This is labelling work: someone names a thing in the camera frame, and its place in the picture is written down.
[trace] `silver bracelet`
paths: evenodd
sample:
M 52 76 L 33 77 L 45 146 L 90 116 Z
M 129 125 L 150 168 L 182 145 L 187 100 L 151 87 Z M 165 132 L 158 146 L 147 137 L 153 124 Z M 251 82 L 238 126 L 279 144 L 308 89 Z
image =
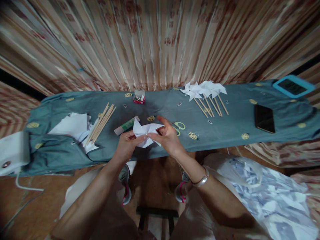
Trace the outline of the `silver bracelet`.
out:
M 201 187 L 203 184 L 206 183 L 206 181 L 208 180 L 209 177 L 209 170 L 207 169 L 207 166 L 203 166 L 203 168 L 206 170 L 206 175 L 200 180 L 200 182 L 198 183 L 193 183 L 191 181 L 191 183 L 193 184 L 194 187 Z

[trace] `red box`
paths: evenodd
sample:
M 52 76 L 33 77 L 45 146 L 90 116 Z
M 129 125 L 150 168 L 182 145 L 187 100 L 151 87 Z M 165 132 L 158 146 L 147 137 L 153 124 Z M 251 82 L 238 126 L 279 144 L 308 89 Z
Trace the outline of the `red box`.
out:
M 136 97 L 141 97 L 141 101 L 135 100 Z M 146 97 L 145 97 L 144 90 L 135 89 L 134 90 L 133 102 L 134 103 L 138 103 L 138 104 L 144 104 L 145 101 L 146 101 Z

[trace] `gray-blue tablecloth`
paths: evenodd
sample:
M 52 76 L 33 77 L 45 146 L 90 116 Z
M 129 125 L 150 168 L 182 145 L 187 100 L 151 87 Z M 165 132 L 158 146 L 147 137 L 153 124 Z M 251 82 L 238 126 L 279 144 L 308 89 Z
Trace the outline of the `gray-blue tablecloth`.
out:
M 30 134 L 31 162 L 21 175 L 40 175 L 49 172 L 67 171 L 88 167 L 100 162 L 108 162 L 117 147 L 119 136 L 114 129 L 134 116 L 140 118 L 141 125 L 150 123 L 147 117 L 161 115 L 170 122 L 182 122 L 185 130 L 180 130 L 179 139 L 187 151 L 201 151 L 223 147 L 238 146 L 257 142 L 286 142 L 318 138 L 320 136 L 320 113 L 305 98 L 292 101 L 272 87 L 272 80 L 256 83 L 225 86 L 228 95 L 220 94 L 229 115 L 219 102 L 223 117 L 219 117 L 213 107 L 215 117 L 206 118 L 195 101 L 189 102 L 189 96 L 171 88 L 166 91 L 146 92 L 145 104 L 133 103 L 126 92 L 69 92 L 44 99 L 41 105 L 31 111 L 29 121 L 39 123 L 37 128 L 26 128 Z M 270 134 L 255 128 L 254 104 L 273 109 L 276 133 Z M 87 155 L 77 144 L 71 144 L 71 137 L 48 135 L 47 133 L 69 113 L 87 113 L 94 122 L 106 104 L 115 104 L 117 109 L 101 132 L 96 145 L 99 149 Z M 193 140 L 188 133 L 194 133 Z M 248 139 L 241 135 L 247 133 Z M 43 146 L 36 149 L 36 144 Z M 166 156 L 167 152 L 156 143 L 147 148 L 136 148 L 132 160 Z

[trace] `left hand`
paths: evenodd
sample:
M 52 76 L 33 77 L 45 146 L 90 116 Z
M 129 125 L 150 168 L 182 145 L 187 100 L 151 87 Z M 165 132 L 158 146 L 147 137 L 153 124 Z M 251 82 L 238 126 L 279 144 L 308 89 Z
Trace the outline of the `left hand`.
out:
M 118 147 L 113 157 L 116 161 L 126 163 L 130 160 L 134 149 L 139 143 L 147 139 L 147 135 L 136 138 L 133 131 L 125 132 L 120 135 Z

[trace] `blue scale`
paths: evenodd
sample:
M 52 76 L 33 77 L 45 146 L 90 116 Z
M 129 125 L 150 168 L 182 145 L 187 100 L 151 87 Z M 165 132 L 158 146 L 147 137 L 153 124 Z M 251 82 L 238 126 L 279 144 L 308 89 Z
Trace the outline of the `blue scale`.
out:
M 299 98 L 314 90 L 314 85 L 305 80 L 288 75 L 276 81 L 272 86 L 291 98 Z

